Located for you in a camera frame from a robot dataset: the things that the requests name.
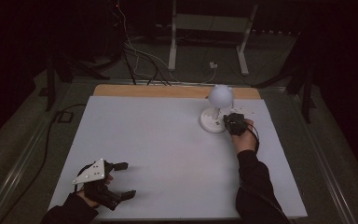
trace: person's left hand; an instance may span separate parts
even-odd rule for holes
[[[106,181],[105,181],[105,185],[110,184],[110,182],[112,182],[112,180],[113,180],[113,177],[111,175],[108,175],[108,177],[106,178]],[[90,207],[96,207],[99,205],[98,203],[96,203],[86,197],[83,188],[81,188],[81,190],[77,193],[77,196],[82,198]]]

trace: hand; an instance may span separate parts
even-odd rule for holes
[[[105,185],[110,184],[110,182],[112,180],[113,180],[113,177],[111,175],[108,175],[108,177],[106,178],[106,181],[105,181]],[[82,198],[90,207],[96,207],[99,205],[98,203],[96,203],[86,197],[83,188],[81,188],[81,190],[76,195],[79,196],[80,198]]]
[[[249,124],[248,129],[252,130],[254,122],[250,119],[245,119],[245,122]],[[241,136],[231,135],[231,140],[237,154],[244,150],[255,151],[256,139],[249,130],[245,131]]]

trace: lamp base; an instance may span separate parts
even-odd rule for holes
[[[213,112],[214,108],[207,108],[201,113],[201,127],[209,133],[222,133],[226,129],[223,114],[219,113],[217,119],[214,119]]]

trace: dark background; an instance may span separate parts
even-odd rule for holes
[[[121,2],[128,22],[139,34],[156,36],[156,23],[171,23],[170,1]],[[236,5],[241,1],[178,2],[178,9],[188,13],[249,13]],[[208,4],[215,7],[200,7]],[[97,44],[113,36],[105,29],[108,22],[114,22],[107,21],[104,14],[111,6],[104,0],[0,1],[0,128],[33,91],[33,78],[46,69],[48,42],[88,61],[117,50],[115,43],[108,49]],[[321,88],[358,160],[358,1],[265,1],[259,6],[253,28],[259,34],[298,35],[286,67],[304,59],[316,64],[313,83]]]

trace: floor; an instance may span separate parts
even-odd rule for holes
[[[250,71],[248,77],[239,73],[232,41],[227,41],[227,44],[219,42],[217,46],[216,43],[209,45],[198,41],[200,45],[192,44],[191,40],[180,42],[176,71],[169,73],[164,65],[168,61],[169,38],[162,37],[152,42],[142,37],[131,38],[131,43],[127,46],[128,60],[133,68],[137,67],[137,84],[147,84],[150,76],[155,74],[155,66],[143,59],[135,66],[136,56],[133,55],[146,52],[153,55],[150,57],[167,80],[158,75],[150,84],[168,85],[169,82],[171,85],[219,83],[250,86],[279,73],[296,38],[290,35],[251,34],[245,50]],[[217,68],[211,69],[209,62],[217,63]],[[50,112],[45,111],[46,97],[38,96],[40,90],[46,87],[46,72],[37,76],[36,90],[0,131],[0,217],[10,211],[2,223],[38,223],[48,210],[84,106],[68,109],[74,112],[72,122],[52,123],[49,129],[55,111],[70,105],[86,104],[94,88],[100,83],[132,83],[128,67],[123,61],[102,71],[102,75],[111,77],[110,80],[97,80],[80,71],[75,73],[72,83],[57,83],[57,101]],[[309,213],[308,217],[294,219],[292,222],[358,223],[358,163],[324,104],[318,87],[312,87],[315,107],[310,110],[311,123],[308,124],[299,112],[301,94],[288,95],[284,91],[288,80],[283,79],[259,91],[266,101]],[[45,148],[48,149],[46,164],[38,173]],[[21,196],[35,176],[37,179],[33,185]]]

